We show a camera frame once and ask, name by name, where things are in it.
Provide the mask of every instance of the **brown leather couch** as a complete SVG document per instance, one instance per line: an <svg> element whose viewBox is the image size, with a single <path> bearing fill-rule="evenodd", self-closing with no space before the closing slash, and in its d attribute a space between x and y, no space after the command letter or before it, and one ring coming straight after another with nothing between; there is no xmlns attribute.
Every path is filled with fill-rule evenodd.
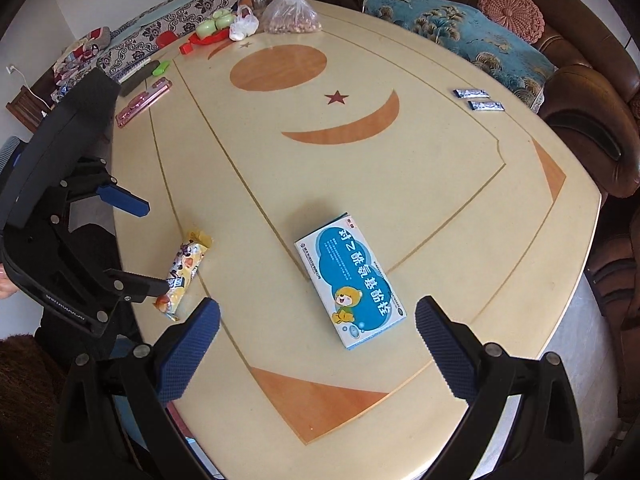
<svg viewBox="0 0 640 480"><path fill-rule="evenodd" d="M326 1L362 10L363 0ZM558 67L539 115L591 174L603 203L632 195L640 185L640 136L628 103L640 93L638 67L580 0L533 1L546 22L534 46Z"/></svg>
<svg viewBox="0 0 640 480"><path fill-rule="evenodd" d="M603 208L585 274L606 318L618 370L618 416L640 414L640 192Z"/></svg>

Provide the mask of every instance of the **green fruit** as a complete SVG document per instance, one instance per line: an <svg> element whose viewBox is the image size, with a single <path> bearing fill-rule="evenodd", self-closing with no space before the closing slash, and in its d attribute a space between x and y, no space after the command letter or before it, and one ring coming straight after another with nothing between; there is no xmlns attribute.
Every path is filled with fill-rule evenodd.
<svg viewBox="0 0 640 480"><path fill-rule="evenodd" d="M222 16L226 16L227 14L231 14L231 9L218 9L216 12L214 12L211 17L214 20L217 20L218 18L222 18Z"/></svg>
<svg viewBox="0 0 640 480"><path fill-rule="evenodd" d="M196 34L201 40L210 36L216 31L216 22L214 20L204 20L196 27Z"/></svg>
<svg viewBox="0 0 640 480"><path fill-rule="evenodd" d="M227 28L231 26L231 24L234 22L235 19L236 17L233 14L231 13L225 14L224 16L221 16L216 20L216 27L218 28L218 30Z"/></svg>

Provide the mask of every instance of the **pink crocheted cushion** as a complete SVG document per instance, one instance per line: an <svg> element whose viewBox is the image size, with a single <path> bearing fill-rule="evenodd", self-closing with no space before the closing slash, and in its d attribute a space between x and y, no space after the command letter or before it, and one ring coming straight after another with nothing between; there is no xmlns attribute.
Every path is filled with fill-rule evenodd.
<svg viewBox="0 0 640 480"><path fill-rule="evenodd" d="M478 9L527 43L535 43L545 30L542 12L531 0L478 0Z"/></svg>

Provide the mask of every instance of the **candy wrapper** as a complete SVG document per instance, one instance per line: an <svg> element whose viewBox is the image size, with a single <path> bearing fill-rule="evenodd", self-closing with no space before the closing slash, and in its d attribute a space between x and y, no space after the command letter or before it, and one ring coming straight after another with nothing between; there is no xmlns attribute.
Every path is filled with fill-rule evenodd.
<svg viewBox="0 0 640 480"><path fill-rule="evenodd" d="M504 106L498 101L469 101L469 107L473 110L492 110L497 112L503 112Z"/></svg>
<svg viewBox="0 0 640 480"><path fill-rule="evenodd" d="M211 247L211 238L200 231L191 231L187 240L180 246L174 262L169 270L169 291L159 296L154 305L173 321L178 321L175 311L187 287L196 275L204 253Z"/></svg>
<svg viewBox="0 0 640 480"><path fill-rule="evenodd" d="M468 89L460 89L454 90L453 93L456 97L460 99L473 99L476 97L489 97L489 94L485 90L480 90L478 88L468 88Z"/></svg>

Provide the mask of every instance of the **orange crescent inlay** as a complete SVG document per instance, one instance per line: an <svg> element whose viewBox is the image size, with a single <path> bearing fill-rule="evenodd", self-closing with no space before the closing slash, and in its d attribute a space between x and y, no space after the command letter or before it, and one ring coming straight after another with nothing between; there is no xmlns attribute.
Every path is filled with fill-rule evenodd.
<svg viewBox="0 0 640 480"><path fill-rule="evenodd" d="M211 59L211 56L213 56L214 54L219 53L223 48L228 47L229 45L234 44L233 41L231 41L229 38L225 38L224 40L222 40L220 43L218 43L215 48L211 51L211 54L209 54L207 56L207 59Z"/></svg>
<svg viewBox="0 0 640 480"><path fill-rule="evenodd" d="M358 140L369 139L386 130L396 120L400 113L400 99L395 90L391 92L378 110L353 123L334 126L313 132L283 132L289 139L310 144L347 144Z"/></svg>

